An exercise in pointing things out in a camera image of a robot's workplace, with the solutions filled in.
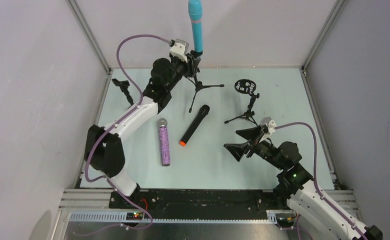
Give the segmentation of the black small tripod stand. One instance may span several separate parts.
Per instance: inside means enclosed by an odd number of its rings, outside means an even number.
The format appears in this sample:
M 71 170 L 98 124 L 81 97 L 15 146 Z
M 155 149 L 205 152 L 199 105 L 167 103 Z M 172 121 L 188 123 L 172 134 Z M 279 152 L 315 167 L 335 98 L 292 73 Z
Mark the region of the black small tripod stand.
M 225 87 L 224 84 L 204 85 L 202 81 L 198 80 L 197 74 L 200 72 L 199 64 L 201 61 L 201 55 L 202 55 L 201 52 L 196 52 L 195 50 L 191 50 L 190 53 L 187 54 L 188 60 L 190 60 L 189 66 L 191 68 L 191 73 L 189 74 L 187 79 L 195 86 L 195 93 L 193 95 L 192 102 L 191 102 L 191 105 L 189 107 L 188 113 L 192 112 L 193 104 L 195 102 L 195 98 L 196 98 L 197 93 L 199 91 L 201 91 L 203 89 L 207 89 L 207 88 L 214 88 L 214 87 L 215 88 L 216 87 L 223 88 L 223 87 Z

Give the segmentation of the black microphone orange cap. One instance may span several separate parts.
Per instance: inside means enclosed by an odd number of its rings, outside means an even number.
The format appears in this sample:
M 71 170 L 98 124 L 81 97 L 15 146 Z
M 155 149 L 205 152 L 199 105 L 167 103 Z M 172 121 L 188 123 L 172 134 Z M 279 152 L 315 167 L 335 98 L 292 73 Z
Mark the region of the black microphone orange cap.
M 190 138 L 192 137 L 193 133 L 197 130 L 201 122 L 204 120 L 204 118 L 209 114 L 210 106 L 204 104 L 198 111 L 196 117 L 193 119 L 191 124 L 189 125 L 186 132 L 183 134 L 179 141 L 179 145 L 185 146 Z

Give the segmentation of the teal blue microphone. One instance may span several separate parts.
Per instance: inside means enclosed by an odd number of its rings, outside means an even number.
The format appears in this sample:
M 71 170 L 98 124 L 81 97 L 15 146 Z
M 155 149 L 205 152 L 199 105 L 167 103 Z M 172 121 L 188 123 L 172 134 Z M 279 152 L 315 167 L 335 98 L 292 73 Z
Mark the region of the teal blue microphone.
M 191 21 L 194 51 L 203 52 L 202 16 L 203 8 L 200 0 L 188 1 L 188 14 Z

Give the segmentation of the purple glitter microphone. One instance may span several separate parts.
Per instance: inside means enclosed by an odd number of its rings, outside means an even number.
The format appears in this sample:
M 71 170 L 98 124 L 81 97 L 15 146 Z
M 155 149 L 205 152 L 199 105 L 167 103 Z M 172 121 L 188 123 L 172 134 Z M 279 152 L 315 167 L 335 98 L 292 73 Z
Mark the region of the purple glitter microphone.
M 168 123 L 164 118 L 158 119 L 157 125 L 159 134 L 161 165 L 164 167 L 169 166 L 171 163 L 167 124 Z

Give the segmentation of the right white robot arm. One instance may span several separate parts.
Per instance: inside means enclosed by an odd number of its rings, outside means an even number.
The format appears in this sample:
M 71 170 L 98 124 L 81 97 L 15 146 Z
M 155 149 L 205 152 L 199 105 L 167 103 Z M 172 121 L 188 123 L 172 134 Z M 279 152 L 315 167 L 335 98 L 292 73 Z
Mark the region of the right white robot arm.
M 317 170 L 310 174 L 301 165 L 301 154 L 296 143 L 285 141 L 275 147 L 267 140 L 276 130 L 289 126 L 288 123 L 276 126 L 271 121 L 267 125 L 237 130 L 236 134 L 247 141 L 226 143 L 224 148 L 237 161 L 243 156 L 249 158 L 257 155 L 281 170 L 277 175 L 278 185 L 273 189 L 276 203 L 297 212 L 329 239 L 381 240 L 383 233 L 377 226 L 367 226 L 353 217 L 319 186 Z

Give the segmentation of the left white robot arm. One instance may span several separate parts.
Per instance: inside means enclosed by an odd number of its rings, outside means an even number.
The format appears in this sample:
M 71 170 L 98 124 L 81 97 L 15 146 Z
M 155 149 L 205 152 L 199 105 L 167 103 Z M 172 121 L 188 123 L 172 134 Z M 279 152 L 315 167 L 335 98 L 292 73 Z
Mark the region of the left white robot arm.
M 123 141 L 167 106 L 172 89 L 182 78 L 192 78 L 199 72 L 200 55 L 192 51 L 186 57 L 187 61 L 175 56 L 155 60 L 142 97 L 113 122 L 93 125 L 88 130 L 86 166 L 100 171 L 101 177 L 127 197 L 135 192 L 138 184 L 125 168 Z

